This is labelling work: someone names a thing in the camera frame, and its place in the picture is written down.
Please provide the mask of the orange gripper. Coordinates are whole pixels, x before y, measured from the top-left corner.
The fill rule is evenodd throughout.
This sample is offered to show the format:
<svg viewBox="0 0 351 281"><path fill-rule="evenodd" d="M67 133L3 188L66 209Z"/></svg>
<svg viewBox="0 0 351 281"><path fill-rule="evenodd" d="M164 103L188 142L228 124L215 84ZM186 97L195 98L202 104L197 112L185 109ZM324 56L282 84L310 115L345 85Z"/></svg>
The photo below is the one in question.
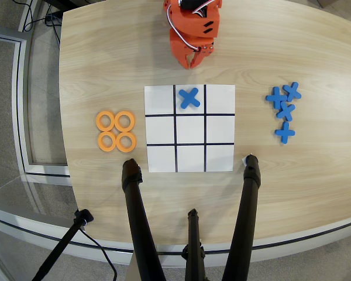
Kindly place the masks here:
<svg viewBox="0 0 351 281"><path fill-rule="evenodd" d="M204 58L211 55L214 48L214 37L204 32L209 29L194 27L184 31L170 29L170 47L174 57L185 69L199 66Z"/></svg>

